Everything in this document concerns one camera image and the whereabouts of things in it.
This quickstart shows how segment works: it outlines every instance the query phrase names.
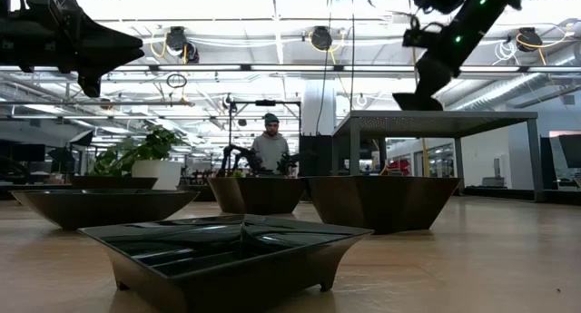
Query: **wooden floor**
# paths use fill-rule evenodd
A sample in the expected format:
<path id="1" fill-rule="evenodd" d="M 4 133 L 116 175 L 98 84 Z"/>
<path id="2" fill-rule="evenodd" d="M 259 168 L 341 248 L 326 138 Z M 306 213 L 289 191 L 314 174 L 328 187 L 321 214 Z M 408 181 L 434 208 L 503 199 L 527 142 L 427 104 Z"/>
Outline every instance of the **wooden floor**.
<path id="1" fill-rule="evenodd" d="M 173 218 L 220 213 L 195 203 Z M 285 218 L 319 221 L 310 204 Z M 0 202 L 0 312 L 154 310 L 116 290 L 92 240 L 8 201 Z M 343 258 L 331 292 L 304 290 L 272 312 L 578 313 L 581 209 L 455 198 L 432 230 L 368 237 Z"/>

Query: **metal frame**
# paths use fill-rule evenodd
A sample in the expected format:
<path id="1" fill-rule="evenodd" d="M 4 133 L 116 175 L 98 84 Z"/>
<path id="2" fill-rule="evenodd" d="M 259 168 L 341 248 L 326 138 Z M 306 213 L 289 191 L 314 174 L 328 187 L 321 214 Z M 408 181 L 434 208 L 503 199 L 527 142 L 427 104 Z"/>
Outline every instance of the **metal frame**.
<path id="1" fill-rule="evenodd" d="M 233 104 L 242 104 L 242 107 L 236 112 L 236 114 L 232 115 L 232 105 Z M 300 135 L 300 131 L 302 130 L 302 102 L 301 101 L 264 101 L 264 100 L 259 100 L 259 101 L 230 101 L 229 103 L 229 107 L 228 107 L 228 143 L 231 144 L 232 143 L 232 120 L 233 118 L 236 118 L 244 109 L 246 109 L 247 106 L 249 106 L 250 104 L 254 104 L 256 106 L 276 106 L 276 105 L 283 105 L 285 106 L 287 109 L 289 109 L 289 111 L 291 112 L 291 114 L 295 117 L 295 119 L 299 120 L 299 135 Z M 294 112 L 292 112 L 292 110 L 290 110 L 288 104 L 296 104 L 299 107 L 299 116 L 297 116 L 296 114 L 294 114 Z M 230 173 L 231 170 L 231 158 L 228 158 L 228 173 Z"/>
<path id="2" fill-rule="evenodd" d="M 536 112 L 390 112 L 390 111 L 353 111 L 337 126 L 332 134 L 333 140 L 333 165 L 332 174 L 339 174 L 339 148 L 336 141 L 339 137 L 350 138 L 350 174 L 359 175 L 359 165 L 352 164 L 352 162 L 359 162 L 359 144 L 361 139 L 361 119 L 362 118 L 397 118 L 397 117 L 414 117 L 414 118 L 491 118 L 503 119 L 501 122 L 492 122 L 483 124 L 477 128 L 463 131 L 460 133 L 427 133 L 422 136 L 417 136 L 415 133 L 398 132 L 387 133 L 379 132 L 369 134 L 371 137 L 394 137 L 394 136 L 410 136 L 410 137 L 432 137 L 432 138 L 453 138 L 454 149 L 456 152 L 456 166 L 458 169 L 458 177 L 464 178 L 464 162 L 462 159 L 462 138 L 470 135 L 475 135 L 481 132 L 488 132 L 498 128 L 507 127 L 513 124 L 526 122 L 528 130 L 528 145 L 530 150 L 530 160 L 533 172 L 533 186 L 535 192 L 535 201 L 542 202 L 545 200 L 545 191 L 543 189 L 543 175 L 541 171 L 541 157 L 538 145 L 537 132 L 537 117 Z M 464 190 L 464 182 L 460 183 L 460 193 Z"/>

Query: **metal table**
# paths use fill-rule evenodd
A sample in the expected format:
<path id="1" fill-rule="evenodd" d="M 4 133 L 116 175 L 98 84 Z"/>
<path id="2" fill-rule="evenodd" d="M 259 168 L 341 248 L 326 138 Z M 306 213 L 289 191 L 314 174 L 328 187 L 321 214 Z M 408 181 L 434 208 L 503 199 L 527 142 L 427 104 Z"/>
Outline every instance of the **metal table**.
<path id="1" fill-rule="evenodd" d="M 411 112 L 352 111 L 332 134 L 333 175 L 339 173 L 339 137 L 350 139 L 350 162 L 359 162 L 360 140 L 387 137 L 452 138 L 458 177 L 464 178 L 462 137 L 526 122 L 536 201 L 544 199 L 536 112 Z M 359 175 L 359 165 L 350 164 Z"/>

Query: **beanie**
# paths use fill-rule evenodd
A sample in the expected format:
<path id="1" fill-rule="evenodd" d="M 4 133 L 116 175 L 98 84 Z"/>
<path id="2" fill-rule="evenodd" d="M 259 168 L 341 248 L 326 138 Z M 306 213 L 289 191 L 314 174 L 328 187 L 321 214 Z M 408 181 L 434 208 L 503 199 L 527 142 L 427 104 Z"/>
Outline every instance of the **beanie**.
<path id="1" fill-rule="evenodd" d="M 272 113 L 266 113 L 264 115 L 264 124 L 267 125 L 271 122 L 279 122 L 279 118 L 277 118 L 274 114 Z"/>

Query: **ceiling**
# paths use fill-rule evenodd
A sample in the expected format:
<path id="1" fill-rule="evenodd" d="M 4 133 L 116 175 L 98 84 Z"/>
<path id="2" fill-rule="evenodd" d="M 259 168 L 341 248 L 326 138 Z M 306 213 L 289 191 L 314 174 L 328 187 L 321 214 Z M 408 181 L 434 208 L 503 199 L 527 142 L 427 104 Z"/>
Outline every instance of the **ceiling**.
<path id="1" fill-rule="evenodd" d="M 172 26 L 183 26 L 189 40 L 200 54 L 200 64 L 366 64 L 411 65 L 413 50 L 402 47 L 401 37 L 409 26 L 408 18 L 393 15 L 389 11 L 409 12 L 409 0 L 77 0 L 84 11 L 97 23 L 140 37 L 144 40 L 145 56 L 132 64 L 181 64 L 167 51 L 161 55 L 163 36 Z M 511 44 L 503 44 L 508 35 L 513 37 L 519 27 L 535 27 L 545 44 L 555 43 L 544 49 L 549 65 L 554 55 L 570 47 L 581 35 L 578 18 L 579 0 L 524 0 L 523 10 L 507 9 L 486 34 L 480 46 L 468 58 L 465 65 L 504 66 L 540 65 L 538 52 L 514 52 Z M 419 14 L 422 25 L 430 22 L 447 24 L 452 15 Z M 314 26 L 330 26 L 333 37 L 332 55 L 316 51 L 310 44 L 310 32 Z M 32 83 L 42 88 L 38 92 L 25 90 L 26 94 L 0 93 L 5 100 L 20 101 L 37 98 L 38 101 L 91 101 L 76 85 L 75 75 L 60 73 L 5 73 L 17 82 Z M 182 89 L 173 89 L 166 83 L 171 72 L 115 72 L 103 78 L 102 97 L 115 102 L 148 102 L 164 105 L 124 105 L 104 110 L 99 106 L 76 105 L 61 108 L 71 115 L 161 115 L 194 116 L 196 119 L 153 119 L 187 133 L 200 153 L 218 153 L 228 142 L 227 111 L 222 107 L 229 94 L 235 101 L 271 99 L 277 101 L 301 101 L 309 90 L 305 81 L 322 79 L 322 73 L 256 73 L 256 72 L 187 72 L 182 73 L 188 83 Z M 481 73 L 465 74 L 454 80 L 439 94 L 446 105 L 452 105 L 465 96 L 488 86 L 495 80 L 518 77 L 519 74 Z M 351 81 L 350 73 L 326 74 L 337 90 L 337 115 L 344 116 L 350 104 L 346 95 L 356 94 L 354 105 L 364 110 L 398 110 L 392 93 L 413 92 L 413 73 L 358 73 Z M 559 79 L 556 83 L 574 83 L 573 79 Z M 540 87 L 541 96 L 554 91 Z M 515 105 L 527 101 L 530 94 L 507 101 Z M 365 98 L 365 103 L 357 99 Z M 184 99 L 188 105 L 181 105 Z M 28 107 L 18 108 L 20 114 L 28 114 Z M 249 105 L 237 118 L 247 118 L 247 125 L 235 122 L 236 142 L 250 146 L 252 135 L 263 129 L 260 117 L 273 112 L 281 117 L 281 129 L 288 136 L 291 148 L 298 144 L 299 122 L 295 107 L 256 107 Z M 50 113 L 36 111 L 37 114 Z M 77 121 L 96 126 L 96 120 Z M 111 126 L 129 131 L 140 131 L 142 121 L 123 120 Z"/>

